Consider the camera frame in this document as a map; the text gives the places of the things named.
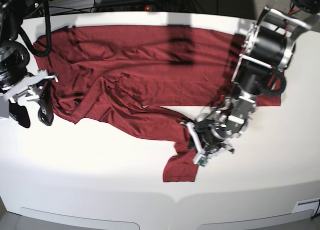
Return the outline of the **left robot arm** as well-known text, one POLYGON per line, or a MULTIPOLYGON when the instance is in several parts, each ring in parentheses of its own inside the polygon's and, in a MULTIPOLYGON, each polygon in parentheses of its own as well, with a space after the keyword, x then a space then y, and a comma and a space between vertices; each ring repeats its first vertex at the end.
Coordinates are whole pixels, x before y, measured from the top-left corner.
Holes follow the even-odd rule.
MULTIPOLYGON (((289 66, 296 40, 320 20, 320 0, 270 0, 253 23, 241 47, 231 91, 210 113, 180 123, 189 132, 193 164, 205 166, 224 151, 234 152, 228 139, 245 131, 259 95, 280 95, 286 88, 284 70, 289 66)), ((18 99, 39 104, 38 118, 46 126, 54 119, 50 97, 56 73, 26 69, 31 56, 45 57, 52 50, 48 0, 0 0, 0 116, 29 128, 30 119, 18 99), (46 46, 36 50, 22 29, 24 17, 44 8, 46 46)))

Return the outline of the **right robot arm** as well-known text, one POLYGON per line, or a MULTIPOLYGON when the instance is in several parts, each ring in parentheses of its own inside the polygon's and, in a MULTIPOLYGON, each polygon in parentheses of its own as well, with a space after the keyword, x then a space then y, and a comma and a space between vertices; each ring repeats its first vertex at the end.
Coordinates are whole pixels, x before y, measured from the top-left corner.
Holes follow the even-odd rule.
POLYGON ((9 118, 20 126, 31 125, 25 106, 18 104, 21 97, 39 105, 38 118, 46 126, 52 125, 54 114, 50 97, 51 81, 55 73, 39 69, 34 75, 27 71, 30 56, 45 57, 52 49, 50 0, 0 0, 0 118, 9 118), (24 18, 44 8, 45 47, 36 50, 22 28, 24 18))

